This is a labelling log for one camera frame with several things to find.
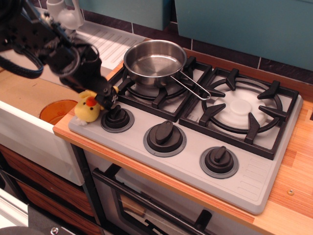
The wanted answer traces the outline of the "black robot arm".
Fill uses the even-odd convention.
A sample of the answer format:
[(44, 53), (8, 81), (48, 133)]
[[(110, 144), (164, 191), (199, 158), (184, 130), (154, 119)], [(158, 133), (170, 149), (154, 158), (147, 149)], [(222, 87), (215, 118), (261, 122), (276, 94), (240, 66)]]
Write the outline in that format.
[(30, 60), (36, 70), (1, 58), (0, 66), (16, 75), (35, 79), (49, 66), (61, 83), (80, 93), (96, 93), (96, 101), (111, 110), (118, 89), (101, 75), (102, 61), (93, 45), (70, 38), (49, 13), (40, 13), (28, 0), (0, 2), (0, 50), (14, 50)]

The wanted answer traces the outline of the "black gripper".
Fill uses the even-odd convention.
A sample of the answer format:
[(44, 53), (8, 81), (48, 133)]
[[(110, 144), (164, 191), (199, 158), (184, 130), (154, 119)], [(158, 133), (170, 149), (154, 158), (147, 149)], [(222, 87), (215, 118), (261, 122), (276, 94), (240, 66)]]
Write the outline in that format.
[(95, 100), (104, 109), (111, 110), (117, 101), (119, 88), (110, 85), (101, 75), (102, 62), (90, 44), (61, 46), (48, 54), (45, 63), (61, 83), (74, 91), (95, 92)]

